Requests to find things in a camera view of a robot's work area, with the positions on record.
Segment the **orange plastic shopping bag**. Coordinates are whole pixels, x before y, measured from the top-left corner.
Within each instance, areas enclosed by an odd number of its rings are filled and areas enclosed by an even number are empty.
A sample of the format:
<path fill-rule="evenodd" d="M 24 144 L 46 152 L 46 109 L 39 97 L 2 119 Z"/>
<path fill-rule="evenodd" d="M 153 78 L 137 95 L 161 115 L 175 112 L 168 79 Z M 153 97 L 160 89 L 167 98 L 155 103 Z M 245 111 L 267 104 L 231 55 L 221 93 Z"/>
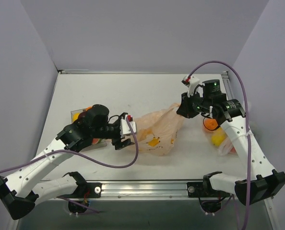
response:
<path fill-rule="evenodd" d="M 135 118 L 139 153 L 165 156 L 173 149 L 184 117 L 177 114 L 180 104 Z"/>

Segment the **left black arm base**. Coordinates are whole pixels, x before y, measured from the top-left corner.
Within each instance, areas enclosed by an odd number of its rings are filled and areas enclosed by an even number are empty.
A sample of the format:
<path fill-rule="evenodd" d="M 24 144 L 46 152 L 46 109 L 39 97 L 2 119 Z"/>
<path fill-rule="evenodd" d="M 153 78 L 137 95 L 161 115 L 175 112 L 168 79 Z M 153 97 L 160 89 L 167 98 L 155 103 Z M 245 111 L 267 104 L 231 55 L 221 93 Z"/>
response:
<path fill-rule="evenodd" d="M 72 194 L 58 196 L 59 199 L 67 201 L 67 211 L 79 216 L 85 214 L 99 214 L 100 211 L 91 207 L 91 199 L 100 198 L 102 183 L 87 182 L 86 185 L 78 186 Z"/>

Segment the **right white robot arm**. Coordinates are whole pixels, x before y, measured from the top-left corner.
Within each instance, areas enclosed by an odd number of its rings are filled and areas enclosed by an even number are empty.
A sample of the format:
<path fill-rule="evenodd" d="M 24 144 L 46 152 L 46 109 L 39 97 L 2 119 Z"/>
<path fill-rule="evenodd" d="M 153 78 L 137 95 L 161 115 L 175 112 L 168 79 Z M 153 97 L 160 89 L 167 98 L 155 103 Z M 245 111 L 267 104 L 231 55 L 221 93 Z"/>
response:
<path fill-rule="evenodd" d="M 213 196 L 218 191 L 235 195 L 242 204 L 254 204 L 275 196 L 285 185 L 285 173 L 268 161 L 246 124 L 247 115 L 236 99 L 228 100 L 219 80 L 203 83 L 196 78 L 183 79 L 187 92 L 181 95 L 177 114 L 185 118 L 201 115 L 213 118 L 230 139 L 250 179 L 241 179 L 216 171 L 204 175 L 202 191 Z"/>

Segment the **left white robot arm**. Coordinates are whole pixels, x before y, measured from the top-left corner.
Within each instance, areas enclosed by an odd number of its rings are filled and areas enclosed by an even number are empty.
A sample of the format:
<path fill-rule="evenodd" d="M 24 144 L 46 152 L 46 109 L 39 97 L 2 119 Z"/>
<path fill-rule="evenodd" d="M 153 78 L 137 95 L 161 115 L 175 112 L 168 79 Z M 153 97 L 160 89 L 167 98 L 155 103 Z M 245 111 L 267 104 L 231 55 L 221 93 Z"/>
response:
<path fill-rule="evenodd" d="M 116 150 L 138 146 L 137 125 L 132 116 L 122 113 L 110 123 L 108 115 L 109 109 L 101 104 L 85 109 L 30 162 L 10 168 L 11 174 L 6 177 L 0 171 L 0 200 L 13 220 L 25 217 L 44 201 L 62 195 L 85 195 L 88 183 L 79 172 L 68 172 L 46 182 L 42 179 L 72 156 L 83 157 L 81 151 L 94 139 L 109 139 Z"/>

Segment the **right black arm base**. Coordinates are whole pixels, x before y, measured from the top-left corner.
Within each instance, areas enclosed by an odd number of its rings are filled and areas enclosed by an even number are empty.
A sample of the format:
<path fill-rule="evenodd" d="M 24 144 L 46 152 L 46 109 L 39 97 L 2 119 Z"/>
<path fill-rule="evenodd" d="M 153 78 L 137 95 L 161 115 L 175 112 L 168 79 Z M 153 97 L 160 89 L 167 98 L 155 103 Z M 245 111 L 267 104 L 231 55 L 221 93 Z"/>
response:
<path fill-rule="evenodd" d="M 202 211 L 207 216 L 215 216 L 220 212 L 225 204 L 225 201 L 230 201 L 231 194 L 207 189 L 202 181 L 187 182 L 187 193 L 189 198 L 197 198 Z"/>

